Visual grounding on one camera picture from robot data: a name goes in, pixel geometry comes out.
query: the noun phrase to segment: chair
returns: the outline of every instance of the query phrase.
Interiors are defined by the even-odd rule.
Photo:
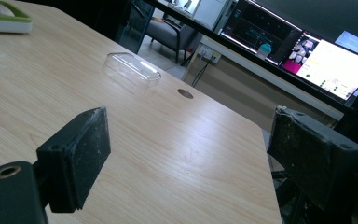
[[[157,40],[162,45],[174,50],[176,52],[175,63],[178,63],[179,51],[185,51],[185,60],[186,50],[193,45],[193,40],[198,32],[186,24],[180,27],[161,19],[153,18],[145,34],[152,38],[152,42]]]

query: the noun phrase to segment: bright white screen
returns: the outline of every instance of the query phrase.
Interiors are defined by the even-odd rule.
[[[358,55],[321,40],[296,74],[348,100],[358,88]]]

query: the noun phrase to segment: table surface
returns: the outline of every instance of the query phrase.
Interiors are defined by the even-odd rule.
[[[35,162],[83,111],[108,113],[112,154],[83,210],[47,207],[50,223],[281,222],[258,126],[160,69],[149,89],[108,73],[120,45],[58,9],[8,2],[34,27],[0,34],[0,165]]]

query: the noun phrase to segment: desk hole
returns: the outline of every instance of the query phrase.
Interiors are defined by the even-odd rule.
[[[194,98],[193,95],[192,95],[190,92],[188,92],[188,91],[179,89],[178,92],[179,92],[181,95],[185,96],[185,98],[187,98],[187,99],[193,99],[193,98]]]
[[[20,171],[20,166],[8,166],[0,170],[0,179],[8,178]]]

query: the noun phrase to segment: power outlet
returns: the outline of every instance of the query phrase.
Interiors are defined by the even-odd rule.
[[[211,63],[217,63],[220,60],[220,57],[222,56],[222,54],[220,54],[219,52],[217,52],[214,49],[211,49],[210,47],[201,44],[200,50],[199,50],[199,55],[203,58],[205,58],[206,60],[210,60],[212,58],[212,56],[214,56],[214,58],[211,60]]]

